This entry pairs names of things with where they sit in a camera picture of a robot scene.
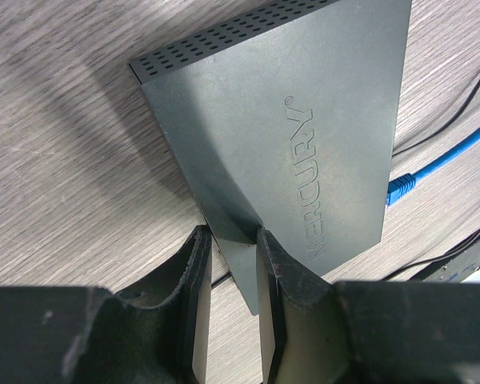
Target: ventilation holes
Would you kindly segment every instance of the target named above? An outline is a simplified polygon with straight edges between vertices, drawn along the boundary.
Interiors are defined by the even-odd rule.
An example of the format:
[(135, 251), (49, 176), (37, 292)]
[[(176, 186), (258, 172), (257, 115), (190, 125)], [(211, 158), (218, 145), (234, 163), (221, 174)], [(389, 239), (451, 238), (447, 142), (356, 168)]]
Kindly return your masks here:
[(142, 72), (138, 76), (141, 82), (149, 81), (149, 76), (160, 76), (168, 70), (176, 70), (196, 62), (246, 38), (313, 12), (328, 2), (328, 0), (277, 0), (145, 55), (132, 63), (132, 68), (136, 73)]

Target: black router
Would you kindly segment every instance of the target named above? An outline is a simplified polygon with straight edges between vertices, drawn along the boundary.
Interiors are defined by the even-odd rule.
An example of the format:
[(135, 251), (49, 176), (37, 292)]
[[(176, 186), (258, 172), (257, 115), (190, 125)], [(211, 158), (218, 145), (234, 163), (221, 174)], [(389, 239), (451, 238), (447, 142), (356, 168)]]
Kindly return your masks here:
[(250, 310), (257, 229), (324, 275), (380, 241), (411, 0), (279, 0), (130, 66)]

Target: black object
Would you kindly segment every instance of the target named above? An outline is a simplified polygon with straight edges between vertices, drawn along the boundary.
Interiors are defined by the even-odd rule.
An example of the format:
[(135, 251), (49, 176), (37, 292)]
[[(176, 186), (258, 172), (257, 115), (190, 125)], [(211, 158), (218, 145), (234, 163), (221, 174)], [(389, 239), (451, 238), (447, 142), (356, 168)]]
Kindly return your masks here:
[(0, 287), (0, 384), (205, 382), (211, 233), (118, 292)]
[(410, 5), (278, 0), (130, 64), (254, 314), (259, 227), (318, 275), (380, 241)]
[(433, 262), (417, 272), (410, 280), (425, 282), (462, 282), (480, 270), (480, 236), (460, 254)]
[(480, 285), (340, 282), (258, 233), (263, 382), (480, 383)]

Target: black cable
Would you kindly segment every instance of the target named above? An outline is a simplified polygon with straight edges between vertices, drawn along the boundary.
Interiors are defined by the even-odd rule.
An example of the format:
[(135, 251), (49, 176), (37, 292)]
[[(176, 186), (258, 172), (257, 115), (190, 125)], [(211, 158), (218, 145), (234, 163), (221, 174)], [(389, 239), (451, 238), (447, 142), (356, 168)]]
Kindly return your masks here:
[(461, 105), (461, 107), (458, 109), (458, 111), (455, 112), (455, 114), (450, 118), (450, 120), (448, 120), (445, 124), (443, 124), (441, 126), (441, 128), (439, 128), (438, 130), (436, 130), (432, 134), (429, 134), (426, 138), (420, 140), (419, 142), (413, 144), (412, 146), (408, 146), (407, 148), (404, 148), (403, 150), (397, 150), (396, 152), (393, 152), (393, 158), (399, 156), (400, 154), (403, 154), (403, 153), (407, 152), (408, 150), (412, 150), (413, 148), (416, 148), (417, 146), (420, 146), (424, 142), (427, 142), (427, 141), (431, 140), (432, 138), (435, 138), (440, 133), (442, 133), (445, 130), (447, 130), (448, 128), (450, 128), (450, 126), (454, 122), (456, 122), (457, 119), (460, 118), (461, 115), (466, 111), (467, 107), (471, 104), (471, 102), (474, 99), (474, 96), (477, 94), (479, 89), (480, 89), (480, 79), (475, 84), (474, 88), (472, 89), (472, 91), (468, 95), (467, 99), (464, 101), (464, 103)]
[(220, 286), (222, 283), (224, 283), (225, 280), (227, 280), (230, 277), (231, 277), (231, 272), (228, 271), (227, 274), (225, 274), (224, 276), (221, 276), (220, 278), (218, 278), (217, 280), (211, 283), (211, 289)]
[(458, 256), (462, 252), (467, 250), (471, 245), (473, 245), (474, 242), (476, 242), (479, 239), (480, 239), (480, 228), (474, 234), (472, 234), (466, 240), (464, 240), (463, 242), (461, 242), (460, 244), (458, 244), (457, 246), (455, 246), (454, 248), (452, 248), (451, 250), (446, 252), (444, 255), (437, 256), (436, 258), (428, 258), (427, 260), (421, 260), (420, 262), (413, 262), (413, 263), (411, 263), (407, 266), (403, 266), (402, 268), (398, 268), (395, 272), (392, 272), (392, 273), (388, 274), (383, 279), (383, 281), (390, 280), (390, 279), (398, 276), (402, 272), (405, 272), (406, 270), (408, 270), (410, 268), (413, 268), (415, 266), (421, 266), (423, 264), (428, 264), (428, 263), (431, 263), (431, 262), (439, 262), (439, 261), (444, 260), (446, 258), (451, 258), (451, 257)]

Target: router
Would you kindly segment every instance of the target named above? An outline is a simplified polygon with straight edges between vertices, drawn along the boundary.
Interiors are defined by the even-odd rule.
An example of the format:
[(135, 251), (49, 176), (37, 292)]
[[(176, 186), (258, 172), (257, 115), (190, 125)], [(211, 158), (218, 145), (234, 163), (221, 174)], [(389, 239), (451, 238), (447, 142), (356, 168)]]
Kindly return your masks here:
[(278, 0), (132, 61), (251, 312), (256, 233), (324, 275), (380, 241), (411, 0)]

